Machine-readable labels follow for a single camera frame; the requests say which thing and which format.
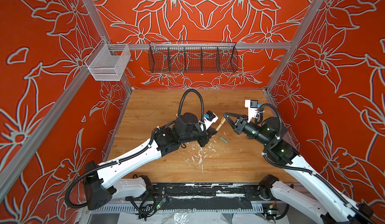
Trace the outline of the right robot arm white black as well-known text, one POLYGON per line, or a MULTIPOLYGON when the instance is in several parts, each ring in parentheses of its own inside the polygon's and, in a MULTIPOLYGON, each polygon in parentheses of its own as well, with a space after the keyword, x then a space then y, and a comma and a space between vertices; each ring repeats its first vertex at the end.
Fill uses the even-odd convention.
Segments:
POLYGON ((272 166, 285 170, 298 180, 310 194, 291 189, 278 178, 267 175, 259 183, 262 199, 275 198, 297 209, 317 224, 372 224, 374 211, 337 190, 323 178, 303 156, 282 139, 281 116, 251 122, 248 116, 226 112, 224 119, 237 134, 263 144, 262 156, 272 166))

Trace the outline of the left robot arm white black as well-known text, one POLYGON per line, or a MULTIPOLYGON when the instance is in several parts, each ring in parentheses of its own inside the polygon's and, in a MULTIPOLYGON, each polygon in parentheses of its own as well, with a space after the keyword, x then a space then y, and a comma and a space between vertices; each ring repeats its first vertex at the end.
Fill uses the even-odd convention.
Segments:
POLYGON ((184 113, 175 121, 153 130, 151 137, 137 148, 107 162, 91 161, 85 165, 83 187, 86 207, 96 210, 112 199, 138 198, 151 190, 147 176, 140 176, 126 184, 120 180, 139 167, 177 151, 186 143, 196 141, 204 147, 217 133, 211 127, 218 120, 212 111, 202 121, 191 113, 184 113))

